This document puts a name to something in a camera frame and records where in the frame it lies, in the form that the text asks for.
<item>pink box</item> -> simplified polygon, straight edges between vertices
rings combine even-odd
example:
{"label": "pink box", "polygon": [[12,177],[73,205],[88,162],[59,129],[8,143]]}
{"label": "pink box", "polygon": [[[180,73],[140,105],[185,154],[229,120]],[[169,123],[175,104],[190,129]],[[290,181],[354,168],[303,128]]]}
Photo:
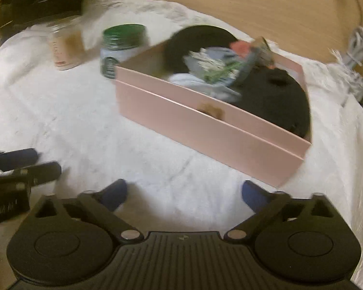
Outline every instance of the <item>pink box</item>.
{"label": "pink box", "polygon": [[[162,80],[171,74],[163,63],[164,47],[160,43],[116,67],[121,115],[262,182],[275,187],[285,183],[302,164],[311,134],[300,138],[228,103]],[[278,54],[274,59],[307,92],[301,66]],[[220,110],[221,120],[198,111],[207,106]]]}

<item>jar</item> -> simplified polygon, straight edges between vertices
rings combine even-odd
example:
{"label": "jar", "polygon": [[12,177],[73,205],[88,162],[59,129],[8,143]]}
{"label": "jar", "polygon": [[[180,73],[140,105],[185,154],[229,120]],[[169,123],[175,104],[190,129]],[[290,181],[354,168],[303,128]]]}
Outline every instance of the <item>jar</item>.
{"label": "jar", "polygon": [[82,63],[85,49],[78,17],[69,17],[49,25],[49,45],[54,64],[59,70],[71,69]]}
{"label": "jar", "polygon": [[115,66],[142,52],[147,46],[148,37],[144,25],[125,24],[104,30],[101,73],[114,79]]}

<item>white cord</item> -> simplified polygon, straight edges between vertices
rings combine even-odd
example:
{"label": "white cord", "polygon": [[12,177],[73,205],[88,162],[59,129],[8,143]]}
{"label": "white cord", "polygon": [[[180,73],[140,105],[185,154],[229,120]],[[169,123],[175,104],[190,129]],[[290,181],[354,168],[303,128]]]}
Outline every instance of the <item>white cord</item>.
{"label": "white cord", "polygon": [[348,49],[342,56],[342,63],[349,69],[356,65],[362,66],[363,61],[363,8],[359,0],[356,0],[359,9],[359,26],[354,29],[348,41]]}

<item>jar with green lid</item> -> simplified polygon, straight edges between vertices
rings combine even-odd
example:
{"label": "jar with green lid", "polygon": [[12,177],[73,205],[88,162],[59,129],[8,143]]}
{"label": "jar with green lid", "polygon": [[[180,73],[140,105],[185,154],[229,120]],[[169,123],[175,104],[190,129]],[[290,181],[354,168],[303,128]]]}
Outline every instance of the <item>jar with green lid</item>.
{"label": "jar with green lid", "polygon": [[143,25],[125,24],[104,30],[101,73],[114,79],[114,67],[142,52],[147,46],[148,37]]}

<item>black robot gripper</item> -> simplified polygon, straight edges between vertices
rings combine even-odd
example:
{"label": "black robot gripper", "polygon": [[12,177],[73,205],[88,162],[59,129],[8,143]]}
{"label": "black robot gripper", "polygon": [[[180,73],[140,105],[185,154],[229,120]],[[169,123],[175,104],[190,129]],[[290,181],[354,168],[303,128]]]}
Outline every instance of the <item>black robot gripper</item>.
{"label": "black robot gripper", "polygon": [[350,278],[360,245],[321,194],[293,199],[251,181],[256,213],[218,232],[149,232],[111,211],[127,197],[120,179],[76,199],[45,196],[12,237],[12,290],[358,289]]}

